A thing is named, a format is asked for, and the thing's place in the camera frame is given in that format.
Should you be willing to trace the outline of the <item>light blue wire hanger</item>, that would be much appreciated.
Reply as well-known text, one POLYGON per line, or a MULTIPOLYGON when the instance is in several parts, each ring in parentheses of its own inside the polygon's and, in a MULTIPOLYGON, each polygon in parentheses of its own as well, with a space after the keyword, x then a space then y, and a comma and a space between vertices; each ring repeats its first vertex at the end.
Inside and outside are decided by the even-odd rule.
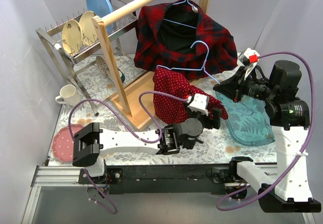
POLYGON ((197 29, 193 14, 198 14, 198 8, 189 0, 181 0, 167 6, 163 20, 176 25, 197 29))

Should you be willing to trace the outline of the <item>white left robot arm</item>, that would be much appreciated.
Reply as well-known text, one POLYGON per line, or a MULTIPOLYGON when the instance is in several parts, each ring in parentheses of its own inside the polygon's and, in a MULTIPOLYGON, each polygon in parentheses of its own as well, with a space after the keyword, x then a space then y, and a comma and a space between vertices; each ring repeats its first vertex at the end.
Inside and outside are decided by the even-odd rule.
POLYGON ((205 128, 219 129, 221 109, 212 109, 212 118, 194 113, 179 124, 168 125, 161 130, 139 132, 134 137, 130 132, 103 129, 93 122, 74 134, 72 165, 87 169, 91 179, 98 184, 107 179, 103 156, 118 152, 139 152, 151 155, 172 155, 181 149, 193 149, 201 143, 199 136, 205 128))

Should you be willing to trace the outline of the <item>red plaid skirt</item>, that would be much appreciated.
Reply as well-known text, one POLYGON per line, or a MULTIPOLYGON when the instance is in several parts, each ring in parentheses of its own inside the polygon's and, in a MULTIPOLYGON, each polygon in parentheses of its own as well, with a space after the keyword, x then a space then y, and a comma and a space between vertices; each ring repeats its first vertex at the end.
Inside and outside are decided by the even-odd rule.
MULTIPOLYGON (((137 48, 134 64, 146 71, 155 71, 157 65, 168 68, 201 68, 209 47, 205 68, 211 75, 230 71, 237 66, 237 50, 234 37, 227 28, 209 17, 201 8, 194 15, 197 29, 163 20, 167 6, 163 3, 141 8, 138 18, 137 48)), ((205 78, 207 74, 196 71, 180 71, 187 79, 205 78)))

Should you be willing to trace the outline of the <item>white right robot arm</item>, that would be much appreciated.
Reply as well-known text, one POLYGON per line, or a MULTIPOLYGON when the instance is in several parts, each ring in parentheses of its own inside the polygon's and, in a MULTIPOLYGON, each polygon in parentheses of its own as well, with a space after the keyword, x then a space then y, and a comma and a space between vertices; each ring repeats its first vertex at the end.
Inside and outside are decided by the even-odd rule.
POLYGON ((305 149, 312 132, 309 107, 296 96, 301 76, 297 63, 279 60, 269 78, 258 79, 255 72, 247 75, 247 68, 241 66, 231 78, 213 87, 235 103, 243 96, 265 103, 275 138, 278 178, 267 176, 250 157, 233 157, 228 175, 233 182, 244 179, 256 191, 256 200, 266 213, 321 212, 307 179, 305 149))

